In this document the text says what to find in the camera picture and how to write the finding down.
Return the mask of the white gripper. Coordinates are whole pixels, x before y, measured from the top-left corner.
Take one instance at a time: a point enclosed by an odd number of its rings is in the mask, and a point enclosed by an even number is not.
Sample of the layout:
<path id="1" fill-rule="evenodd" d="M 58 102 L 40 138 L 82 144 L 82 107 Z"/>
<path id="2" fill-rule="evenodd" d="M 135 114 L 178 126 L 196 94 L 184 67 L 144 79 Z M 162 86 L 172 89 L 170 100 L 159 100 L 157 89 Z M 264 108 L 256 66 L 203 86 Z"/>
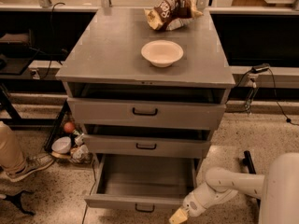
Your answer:
<path id="1" fill-rule="evenodd" d="M 209 207 L 232 200 L 238 194 L 237 190 L 216 190 L 203 183 L 190 192 L 180 207 L 170 218 L 170 224 L 182 224 L 188 217 L 199 217 Z"/>

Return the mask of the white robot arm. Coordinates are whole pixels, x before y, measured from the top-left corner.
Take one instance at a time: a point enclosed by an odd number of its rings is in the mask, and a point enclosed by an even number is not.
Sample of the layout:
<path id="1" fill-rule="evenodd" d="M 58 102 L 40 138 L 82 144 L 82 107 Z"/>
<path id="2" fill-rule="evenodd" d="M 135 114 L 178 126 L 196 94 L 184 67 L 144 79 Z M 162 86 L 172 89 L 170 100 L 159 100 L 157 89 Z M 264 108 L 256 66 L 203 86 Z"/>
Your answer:
<path id="1" fill-rule="evenodd" d="M 184 198 L 169 223 L 181 224 L 189 217 L 199 217 L 209 207 L 226 203 L 237 193 L 261 201 L 258 224 L 299 224 L 299 153 L 280 155 L 266 175 L 210 168 L 205 181 Z"/>

